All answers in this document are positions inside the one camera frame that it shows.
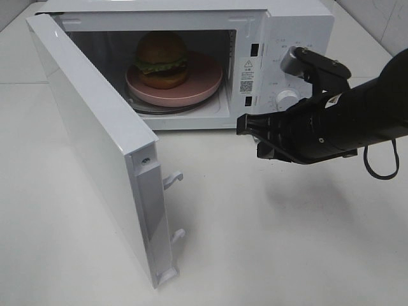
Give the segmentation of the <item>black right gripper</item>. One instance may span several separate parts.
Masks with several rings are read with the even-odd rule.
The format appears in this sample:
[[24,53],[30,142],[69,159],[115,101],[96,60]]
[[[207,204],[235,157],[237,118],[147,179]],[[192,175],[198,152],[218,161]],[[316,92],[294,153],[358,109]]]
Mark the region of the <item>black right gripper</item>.
[[357,149],[335,145],[324,126],[327,101],[336,100],[350,89],[350,70],[340,62],[298,47],[295,54],[307,65],[306,82],[312,83],[312,97],[285,112],[243,114],[237,119],[237,135],[258,140],[257,157],[289,163],[313,164],[338,157],[354,157]]

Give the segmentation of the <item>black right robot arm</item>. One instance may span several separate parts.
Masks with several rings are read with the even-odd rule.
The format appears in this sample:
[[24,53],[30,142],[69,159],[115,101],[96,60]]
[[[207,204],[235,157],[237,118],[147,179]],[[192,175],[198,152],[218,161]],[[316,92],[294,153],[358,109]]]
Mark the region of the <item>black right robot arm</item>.
[[312,84],[312,95],[282,112],[237,119],[238,135],[259,140],[259,158],[313,164],[407,135],[406,50],[354,88],[347,67],[303,47],[291,47],[280,68]]

